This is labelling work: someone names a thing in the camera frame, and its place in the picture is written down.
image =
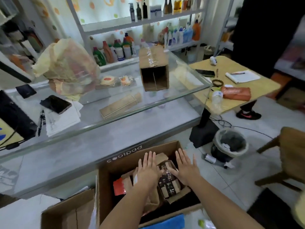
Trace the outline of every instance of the notebook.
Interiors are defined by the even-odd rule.
[[[226,77],[228,77],[230,80],[232,80],[234,83],[238,84],[238,83],[246,83],[246,82],[250,82],[253,80],[258,80],[260,79],[260,76],[249,71],[238,71],[235,73],[245,73],[245,74],[240,74],[240,75],[232,75],[230,73],[226,73]]]

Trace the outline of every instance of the left hand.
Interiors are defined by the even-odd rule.
[[[151,151],[149,154],[145,153],[143,159],[139,160],[139,169],[138,169],[138,182],[135,186],[140,186],[144,189],[147,189],[150,192],[154,187],[157,186],[159,178],[163,174],[163,170],[159,170],[156,165],[156,153],[152,153]]]

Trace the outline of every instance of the wooden chair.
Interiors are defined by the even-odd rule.
[[[301,192],[302,190],[284,180],[292,178],[305,183],[305,132],[290,127],[283,127],[281,133],[266,145],[257,150],[262,153],[274,146],[280,147],[282,172],[255,181],[257,186],[280,183],[288,188]]]

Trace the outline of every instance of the sneaker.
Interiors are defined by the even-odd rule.
[[[236,113],[236,116],[240,119],[247,119],[247,120],[258,120],[262,117],[261,114],[256,113],[253,110],[248,113],[244,113],[242,110],[240,110],[238,113]]]

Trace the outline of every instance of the person's leg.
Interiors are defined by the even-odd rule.
[[[252,107],[254,106],[255,103],[256,103],[256,100],[241,106],[240,107],[241,110],[238,113],[236,113],[236,116],[238,118],[247,119],[247,120],[260,119],[262,115],[259,113],[256,113],[255,111],[252,110]]]

